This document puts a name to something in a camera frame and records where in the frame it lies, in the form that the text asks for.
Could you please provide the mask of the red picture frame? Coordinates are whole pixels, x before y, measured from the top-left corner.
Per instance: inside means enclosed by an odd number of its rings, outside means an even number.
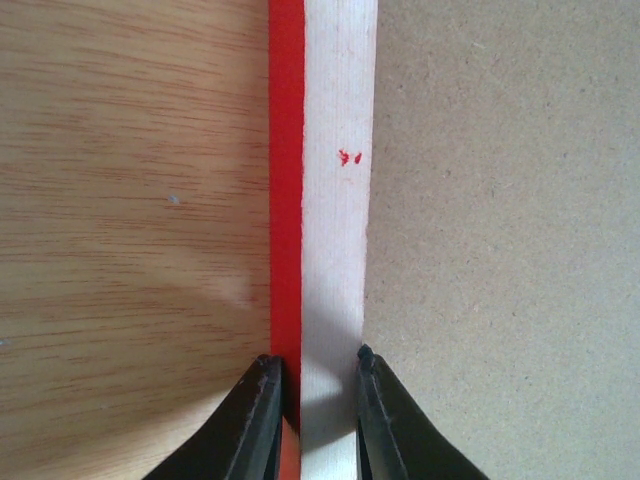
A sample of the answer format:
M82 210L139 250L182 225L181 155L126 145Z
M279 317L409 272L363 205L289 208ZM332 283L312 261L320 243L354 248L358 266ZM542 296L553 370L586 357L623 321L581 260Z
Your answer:
M305 5L301 475L358 475L379 5Z

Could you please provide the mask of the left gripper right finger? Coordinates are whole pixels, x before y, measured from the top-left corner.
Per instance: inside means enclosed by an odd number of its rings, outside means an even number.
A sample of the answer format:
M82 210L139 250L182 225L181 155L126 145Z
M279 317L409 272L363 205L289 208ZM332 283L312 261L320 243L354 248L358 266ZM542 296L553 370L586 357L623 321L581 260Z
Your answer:
M362 479L485 479L427 418L384 358L358 351L357 434Z

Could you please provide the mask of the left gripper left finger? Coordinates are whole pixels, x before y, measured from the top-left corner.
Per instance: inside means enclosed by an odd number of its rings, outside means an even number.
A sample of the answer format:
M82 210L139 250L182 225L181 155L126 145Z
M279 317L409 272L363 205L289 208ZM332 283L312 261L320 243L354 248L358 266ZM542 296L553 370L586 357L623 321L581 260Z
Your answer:
M258 356L206 422L148 479L278 478L282 358Z

